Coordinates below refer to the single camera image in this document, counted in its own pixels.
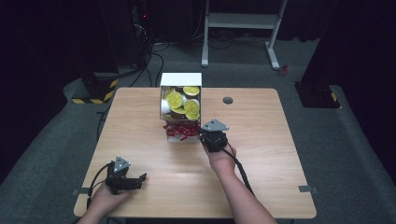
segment tabletop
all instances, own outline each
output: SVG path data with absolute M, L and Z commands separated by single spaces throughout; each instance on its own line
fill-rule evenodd
M 224 104 L 224 97 L 233 103 Z M 159 88 L 117 90 L 82 187 L 120 155 L 132 164 L 127 177 L 148 177 L 111 217 L 232 217 L 201 143 L 167 142 L 160 101 Z M 276 90 L 202 88 L 201 106 L 202 123 L 218 119 L 229 126 L 227 138 L 250 186 L 275 218 L 316 215 L 310 192 L 299 190 L 307 183 Z M 105 178 L 103 172 L 98 181 Z M 78 195 L 77 216 L 86 211 L 86 201 L 87 194 Z

